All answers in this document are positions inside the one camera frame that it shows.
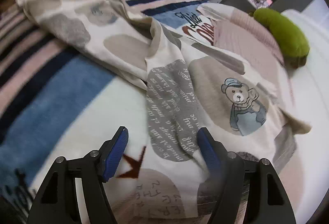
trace white sheet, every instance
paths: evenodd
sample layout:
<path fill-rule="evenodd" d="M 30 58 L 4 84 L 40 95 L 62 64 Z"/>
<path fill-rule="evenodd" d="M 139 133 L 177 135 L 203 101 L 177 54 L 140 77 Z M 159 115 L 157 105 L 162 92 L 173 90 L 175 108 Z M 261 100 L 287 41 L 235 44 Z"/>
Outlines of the white sheet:
<path fill-rule="evenodd" d="M 81 158 L 110 140 L 119 126 L 126 126 L 129 130 L 125 153 L 138 160 L 148 138 L 145 93 L 121 77 L 114 78 L 63 134 L 35 176 L 30 190 L 39 189 L 56 157 L 65 156 L 67 160 Z M 117 175 L 129 170 L 129 164 L 121 159 L 116 175 L 104 184 L 112 207 L 136 189 L 136 179 L 116 179 Z M 76 183 L 81 221 L 89 224 L 81 179 L 76 179 Z"/>
<path fill-rule="evenodd" d="M 300 27 L 310 44 L 306 65 L 291 77 L 297 114 L 313 126 L 308 134 L 296 136 L 303 178 L 299 180 L 301 199 L 294 210 L 297 224 L 305 224 L 329 188 L 329 133 L 326 128 L 329 124 L 329 34 L 295 10 L 282 14 Z"/>

